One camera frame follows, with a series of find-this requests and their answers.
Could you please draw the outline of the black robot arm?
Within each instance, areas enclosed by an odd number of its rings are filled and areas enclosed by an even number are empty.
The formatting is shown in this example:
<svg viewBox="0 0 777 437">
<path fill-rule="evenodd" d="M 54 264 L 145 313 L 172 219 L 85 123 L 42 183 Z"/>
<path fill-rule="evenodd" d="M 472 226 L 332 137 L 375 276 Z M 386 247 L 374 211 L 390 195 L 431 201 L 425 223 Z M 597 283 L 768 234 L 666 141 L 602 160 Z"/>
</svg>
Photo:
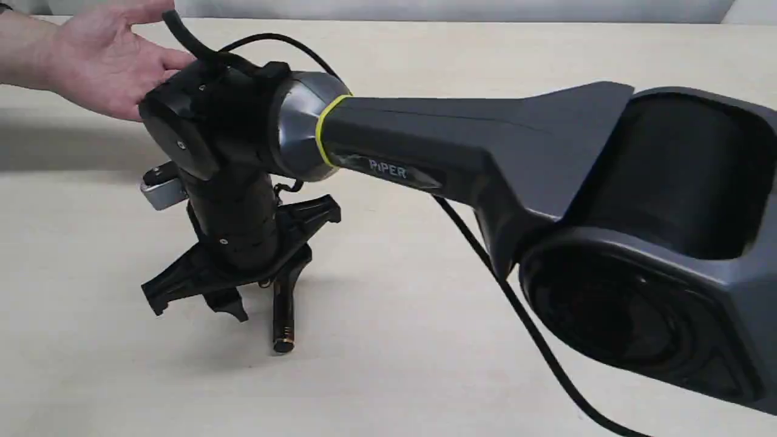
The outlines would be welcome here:
<svg viewBox="0 0 777 437">
<path fill-rule="evenodd" d="M 686 87 L 596 82 L 529 98 L 353 97 L 338 77 L 197 61 L 142 100 L 198 242 L 142 289 L 161 314 L 237 288 L 288 304 L 341 209 L 280 205 L 270 175 L 339 169 L 469 205 L 486 263 L 514 266 L 560 341 L 603 364 L 775 414 L 775 110 Z"/>
</svg>

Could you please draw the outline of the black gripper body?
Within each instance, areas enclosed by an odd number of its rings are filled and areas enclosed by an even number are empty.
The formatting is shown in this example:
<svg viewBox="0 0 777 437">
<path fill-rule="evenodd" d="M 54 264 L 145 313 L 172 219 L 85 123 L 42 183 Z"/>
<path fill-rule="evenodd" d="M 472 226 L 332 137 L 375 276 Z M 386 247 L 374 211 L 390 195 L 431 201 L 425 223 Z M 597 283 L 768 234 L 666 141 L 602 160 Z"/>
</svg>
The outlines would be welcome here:
<svg viewBox="0 0 777 437">
<path fill-rule="evenodd" d="M 341 221 L 341 207 L 325 195 L 261 212 L 248 232 L 216 242 L 202 231 L 192 205 L 187 205 L 186 212 L 197 243 L 141 286 L 156 315 L 175 300 L 272 283 L 284 263 L 325 224 Z"/>
</svg>

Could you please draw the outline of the human forearm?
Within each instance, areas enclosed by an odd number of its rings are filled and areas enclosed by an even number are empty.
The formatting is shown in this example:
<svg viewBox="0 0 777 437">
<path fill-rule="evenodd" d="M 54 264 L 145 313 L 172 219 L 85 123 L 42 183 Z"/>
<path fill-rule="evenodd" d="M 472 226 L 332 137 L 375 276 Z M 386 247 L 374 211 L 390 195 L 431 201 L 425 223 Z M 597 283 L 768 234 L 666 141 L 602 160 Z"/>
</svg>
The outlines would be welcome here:
<svg viewBox="0 0 777 437">
<path fill-rule="evenodd" d="M 50 21 L 3 7 L 1 14 L 1 83 L 50 90 L 49 55 L 58 30 Z"/>
</svg>

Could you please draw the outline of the open human hand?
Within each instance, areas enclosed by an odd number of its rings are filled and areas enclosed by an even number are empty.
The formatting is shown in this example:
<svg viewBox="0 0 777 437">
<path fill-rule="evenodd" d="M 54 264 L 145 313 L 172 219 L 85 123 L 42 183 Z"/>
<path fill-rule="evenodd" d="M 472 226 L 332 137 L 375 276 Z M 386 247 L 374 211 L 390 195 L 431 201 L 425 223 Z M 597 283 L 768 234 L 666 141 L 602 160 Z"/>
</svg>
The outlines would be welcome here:
<svg viewBox="0 0 777 437">
<path fill-rule="evenodd" d="M 50 90 L 86 110 L 139 121 L 147 92 L 194 61 L 133 31 L 173 9 L 173 1 L 121 1 L 75 14 L 48 41 Z"/>
</svg>

